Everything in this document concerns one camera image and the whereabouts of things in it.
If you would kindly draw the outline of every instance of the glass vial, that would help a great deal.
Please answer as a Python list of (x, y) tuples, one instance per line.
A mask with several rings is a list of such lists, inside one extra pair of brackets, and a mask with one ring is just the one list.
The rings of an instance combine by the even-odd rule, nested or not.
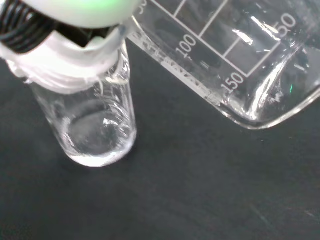
[(65, 153), (88, 167), (103, 167), (133, 147), (137, 129), (125, 43), (112, 69), (73, 94), (59, 94), (29, 80)]

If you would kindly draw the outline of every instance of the measurement marking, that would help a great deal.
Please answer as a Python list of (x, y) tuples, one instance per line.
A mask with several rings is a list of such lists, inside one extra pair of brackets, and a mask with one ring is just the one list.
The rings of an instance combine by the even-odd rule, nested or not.
[(178, 16), (178, 14), (180, 13), (181, 9), (184, 7), (185, 3), (187, 2), (187, 0), (183, 0), (180, 5), (178, 6), (178, 8), (176, 9), (175, 13), (174, 13), (174, 17)]
[(199, 34), (199, 37), (202, 38), (202, 36), (206, 33), (206, 31), (208, 30), (208, 28), (211, 26), (211, 24), (214, 22), (214, 20), (217, 18), (217, 16), (219, 15), (219, 13), (222, 11), (222, 9), (224, 9), (224, 7), (226, 6), (226, 4), (228, 3), (229, 0), (224, 0), (224, 2), (220, 5), (220, 7), (217, 9), (217, 11), (215, 12), (215, 14), (211, 17), (210, 21), (205, 25), (204, 29), (201, 31), (201, 33)]
[(228, 56), (228, 54), (235, 48), (235, 46), (241, 41), (241, 37), (238, 37), (237, 40), (234, 41), (234, 43), (231, 45), (231, 47), (229, 47), (229, 49), (225, 52), (225, 54), (223, 55), (225, 58)]
[(267, 60), (268, 57), (281, 45), (281, 41), (279, 41), (271, 50), (266, 54), (258, 64), (247, 74), (245, 77), (249, 78), (264, 62)]
[(221, 59), (223, 59), (226, 63), (228, 63), (231, 67), (233, 67), (235, 70), (237, 70), (239, 73), (241, 73), (243, 76), (247, 77), (247, 74), (244, 73), (240, 68), (238, 68), (236, 65), (234, 65), (231, 61), (226, 59), (220, 52), (218, 52), (216, 49), (214, 49), (210, 44), (208, 44), (206, 41), (204, 41), (200, 35), (195, 34), (189, 27), (187, 27), (183, 22), (181, 22), (178, 18), (176, 18), (174, 15), (172, 15), (168, 10), (166, 10), (163, 6), (161, 6), (156, 0), (150, 0), (152, 3), (154, 3), (159, 9), (161, 9), (163, 12), (165, 12), (169, 17), (174, 19), (178, 24), (180, 24), (183, 28), (185, 28), (189, 33), (194, 35), (201, 43), (203, 43), (207, 48), (209, 48), (212, 52), (217, 54)]
[(202, 61), (202, 62), (200, 62), (200, 64), (201, 64), (205, 69), (209, 70), (210, 66), (209, 66), (206, 62)]
[(306, 71), (306, 69), (305, 69), (303, 66), (300, 66), (299, 64), (295, 64), (294, 66), (295, 66), (297, 69), (299, 69), (299, 70), (301, 70), (301, 71), (303, 71), (303, 72)]

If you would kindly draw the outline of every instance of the white plastic part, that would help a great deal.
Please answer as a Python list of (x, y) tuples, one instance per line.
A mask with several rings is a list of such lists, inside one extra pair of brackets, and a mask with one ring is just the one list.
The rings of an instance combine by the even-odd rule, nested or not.
[(88, 29), (123, 23), (141, 0), (23, 0), (35, 10), (62, 23)]
[(27, 54), (15, 54), (0, 43), (0, 56), (17, 77), (27, 77), (50, 91), (70, 95), (92, 87), (117, 63), (118, 50), (132, 27), (133, 22), (128, 20), (106, 39), (96, 37), (85, 48), (54, 31)]

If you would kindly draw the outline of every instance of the green light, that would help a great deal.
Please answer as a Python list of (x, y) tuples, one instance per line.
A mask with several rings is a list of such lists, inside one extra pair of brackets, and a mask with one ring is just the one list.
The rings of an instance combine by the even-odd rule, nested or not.
[(72, 7), (87, 10), (118, 9), (128, 5), (126, 0), (68, 0), (67, 3)]

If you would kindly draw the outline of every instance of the black coiled spring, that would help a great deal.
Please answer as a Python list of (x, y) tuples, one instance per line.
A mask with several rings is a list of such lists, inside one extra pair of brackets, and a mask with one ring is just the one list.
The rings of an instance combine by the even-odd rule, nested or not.
[(17, 54), (34, 50), (55, 28), (54, 20), (19, 0), (7, 0), (3, 5), (0, 14), (0, 42)]

